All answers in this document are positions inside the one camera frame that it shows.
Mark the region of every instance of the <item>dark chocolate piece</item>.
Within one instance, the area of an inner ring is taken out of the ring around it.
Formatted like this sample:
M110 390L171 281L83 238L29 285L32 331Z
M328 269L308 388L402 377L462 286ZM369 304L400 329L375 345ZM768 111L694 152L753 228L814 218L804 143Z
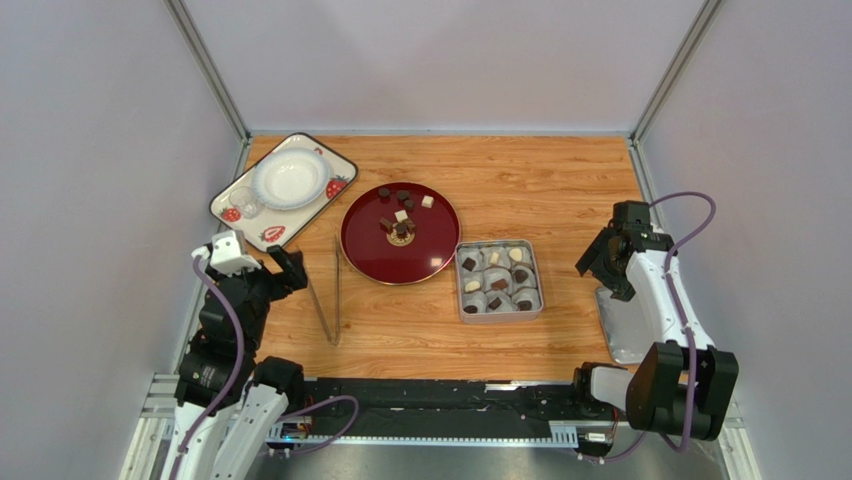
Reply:
M491 284L492 290L505 290L507 288L509 288L509 282L502 278Z
M526 270L515 270L515 272L512 273L512 278L515 279L516 283L524 283L528 278L530 278L530 274L527 273Z
M462 262L462 268L467 270L468 272L472 272L473 269L476 268L476 260L468 258L467 260Z
M417 225L415 225L410 218L406 218L402 221L402 223L404 223L405 226L408 227L409 232L414 233L415 231L417 231Z
M379 225L382 226L382 230L384 230L388 233L393 231L393 222L391 222L390 220L388 220L385 217L382 217L382 219L379 220Z

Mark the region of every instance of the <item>strawberry print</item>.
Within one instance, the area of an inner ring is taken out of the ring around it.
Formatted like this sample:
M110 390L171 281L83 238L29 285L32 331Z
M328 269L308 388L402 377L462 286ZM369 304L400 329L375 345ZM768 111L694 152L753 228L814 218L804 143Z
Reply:
M284 235L284 230L286 229L283 226L269 227L260 234L260 239L266 243L272 243Z
M343 191L343 188L346 187L347 183L349 183L349 180L339 175L332 178L328 181L328 185L325 187L325 196L328 197L329 200L336 197L337 194Z
M219 216L226 222L236 222L242 217L242 215L240 215L240 211L236 208L223 208L222 211L219 212Z

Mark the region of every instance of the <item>white plate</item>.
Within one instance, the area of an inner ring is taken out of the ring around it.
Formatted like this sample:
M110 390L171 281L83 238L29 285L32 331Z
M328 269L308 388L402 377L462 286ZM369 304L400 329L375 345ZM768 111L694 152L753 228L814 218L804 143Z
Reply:
M269 208L292 210L316 200L329 176L324 158L306 148L288 148L260 162L251 188Z

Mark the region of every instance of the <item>gold rim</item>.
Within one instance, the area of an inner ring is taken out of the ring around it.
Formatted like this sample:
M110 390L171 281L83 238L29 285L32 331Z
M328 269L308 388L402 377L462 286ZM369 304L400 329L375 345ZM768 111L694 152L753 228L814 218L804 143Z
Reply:
M391 182L391 183L409 183L411 185L418 185L418 186L421 186L421 187L428 188L429 190L432 190L433 192L438 193L438 191L435 190L434 188L427 187L426 185L423 185L422 183L406 182L404 180L401 180L401 181L398 181L398 182ZM367 190L367 192L364 192L363 194L359 195L358 198L356 198L352 203L349 204L349 207L346 209L346 213L343 214L343 220L344 221L346 220L346 214L349 213L349 210L352 208L352 205L355 205L355 202L357 202L362 196L366 195L368 192L372 191L373 189L381 188L384 185L389 185L389 184L383 183L382 185L379 185L378 187L373 187L370 190ZM450 206L450 208L453 209L453 214L455 215L456 222L458 222L458 225L459 225L459 234L456 238L456 245L455 245L455 247L453 247L453 253L449 256L449 258L447 258L446 262L444 262L437 270L435 270L435 273L433 273L432 275L429 275L428 277L422 278L420 280L417 280L417 281L414 281L414 282L406 282L406 283L390 283L390 282L383 282L381 280L376 280L375 278L373 278L373 277L367 275L366 273L362 272L360 268L355 266L355 263L352 262L352 259L349 258L349 253L347 253L346 248L343 247L343 221L341 221L340 222L340 229L338 230L338 235L337 235L337 243L340 245L340 251L343 252L343 257L346 258L347 262L349 262L349 266L352 267L356 272L360 273L364 278L366 278L368 280L372 280L372 281L374 281L374 282L376 282L380 285L388 285L388 286L392 286L392 287L393 286L401 286L401 285L415 285L415 284L418 284L418 283L421 283L421 282L425 282L426 280L429 280L430 278L434 277L435 275L441 273L441 271L443 269L447 268L447 266L450 264L450 262L452 262L453 259L456 258L456 250L458 250L458 245L459 245L459 243L461 243L461 219L459 218L459 213L458 213L458 210L456 210L455 205L453 205L453 203L450 202L447 199L447 197L445 197L443 194L439 193L439 195L441 195L441 197L443 197L443 199L446 200L446 202Z

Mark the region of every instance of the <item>white chocolate piece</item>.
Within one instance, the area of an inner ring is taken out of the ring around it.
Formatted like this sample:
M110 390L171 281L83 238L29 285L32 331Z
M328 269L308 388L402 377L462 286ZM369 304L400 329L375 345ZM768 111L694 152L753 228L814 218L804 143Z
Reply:
M475 292L475 291L479 290L479 287L481 287L481 286L482 286L482 284L480 284L476 280L474 280L472 282L467 282L467 285L464 286L464 291L465 291L465 293Z

